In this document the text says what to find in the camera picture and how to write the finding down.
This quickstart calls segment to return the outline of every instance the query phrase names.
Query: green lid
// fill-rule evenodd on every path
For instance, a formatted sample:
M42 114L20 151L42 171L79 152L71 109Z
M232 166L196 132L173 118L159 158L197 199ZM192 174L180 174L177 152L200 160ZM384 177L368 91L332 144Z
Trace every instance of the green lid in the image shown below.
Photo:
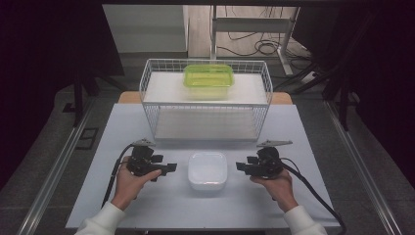
M187 87L229 87L233 85L232 68L226 65L189 65L184 69Z

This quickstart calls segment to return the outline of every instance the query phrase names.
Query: white wall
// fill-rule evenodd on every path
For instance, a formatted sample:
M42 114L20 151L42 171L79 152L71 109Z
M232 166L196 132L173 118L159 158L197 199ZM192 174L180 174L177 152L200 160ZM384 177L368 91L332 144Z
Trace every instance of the white wall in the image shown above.
M103 8L119 53L187 51L187 6Z

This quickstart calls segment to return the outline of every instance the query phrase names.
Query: green plastic container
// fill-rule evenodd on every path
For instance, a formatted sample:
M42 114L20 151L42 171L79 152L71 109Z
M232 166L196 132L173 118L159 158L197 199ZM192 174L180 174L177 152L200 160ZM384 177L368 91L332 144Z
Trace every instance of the green plastic container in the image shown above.
M195 100L223 100L234 84L233 70L226 65L189 65L184 69L183 84Z

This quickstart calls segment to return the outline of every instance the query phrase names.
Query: person's left hand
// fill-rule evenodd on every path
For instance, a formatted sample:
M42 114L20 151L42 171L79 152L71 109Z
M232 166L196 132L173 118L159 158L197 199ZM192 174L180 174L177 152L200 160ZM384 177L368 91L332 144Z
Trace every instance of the person's left hand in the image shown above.
M161 170L158 169L140 177L135 176L126 167L129 158L122 159L122 164L116 175L115 195L111 200L111 203L122 211L129 206L132 200L137 198L147 181L157 178L161 174Z

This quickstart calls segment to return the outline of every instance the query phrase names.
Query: hand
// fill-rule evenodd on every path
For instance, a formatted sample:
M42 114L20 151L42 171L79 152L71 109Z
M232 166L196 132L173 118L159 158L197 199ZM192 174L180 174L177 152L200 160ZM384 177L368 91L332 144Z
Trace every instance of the hand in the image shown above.
M116 175L115 195L111 200L111 203L122 211L129 206L132 200L137 198L138 193L147 181L157 178L161 174L161 170L158 169L140 177L135 176L127 169L126 165L129 158L125 157L122 160Z
M299 205L294 198L293 179L286 169L275 179L251 176L251 181L263 185L271 197L277 201L278 207L283 212L287 212Z

